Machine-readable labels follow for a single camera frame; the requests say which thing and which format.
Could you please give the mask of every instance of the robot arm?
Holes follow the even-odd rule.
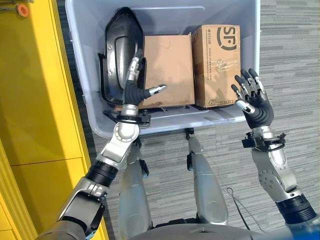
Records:
[[[235,104],[243,110],[251,128],[247,138],[242,140],[243,147],[252,148],[259,182],[275,202],[286,225],[292,232],[306,231],[310,225],[318,223],[319,216],[289,169],[284,151],[286,135],[275,136],[270,128],[274,112],[265,88],[252,68],[249,73],[242,69],[242,76],[235,76],[241,90],[234,84],[231,86],[238,98]]]
[[[141,54],[132,59],[126,77],[123,106],[111,140],[104,146],[63,204],[57,221],[37,240],[83,240],[90,239],[98,229],[105,210],[108,188],[119,169],[125,164],[131,144],[139,135],[138,105],[146,98],[163,91],[159,85],[140,89],[136,80]]]

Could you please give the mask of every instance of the black strap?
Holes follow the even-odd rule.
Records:
[[[263,152],[273,152],[285,147],[285,137],[286,134],[282,133],[280,136],[273,138],[263,138],[262,136],[254,137],[253,132],[248,132],[246,134],[248,137],[242,140],[242,145],[244,148],[256,148]],[[280,144],[280,146],[269,149],[271,145]]]

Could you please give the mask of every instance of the yellow wall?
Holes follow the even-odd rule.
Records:
[[[38,234],[90,166],[56,5],[0,14],[0,139]],[[102,221],[95,239],[107,238]]]

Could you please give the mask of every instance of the storage bin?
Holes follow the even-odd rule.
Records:
[[[183,35],[204,24],[240,25],[241,67],[259,72],[260,0],[66,0],[70,37],[92,130],[109,138],[115,123],[100,93],[98,53],[105,50],[105,28],[116,9],[130,7],[145,35]],[[244,121],[236,106],[199,110],[193,106],[167,108],[151,114],[149,134]]]

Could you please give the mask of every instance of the brown cardboard box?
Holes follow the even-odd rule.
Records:
[[[166,84],[166,90],[148,98],[139,106],[160,108],[195,103],[191,34],[146,36],[145,89]]]
[[[195,104],[204,108],[231,105],[231,84],[240,75],[240,27],[202,25],[192,34]]]

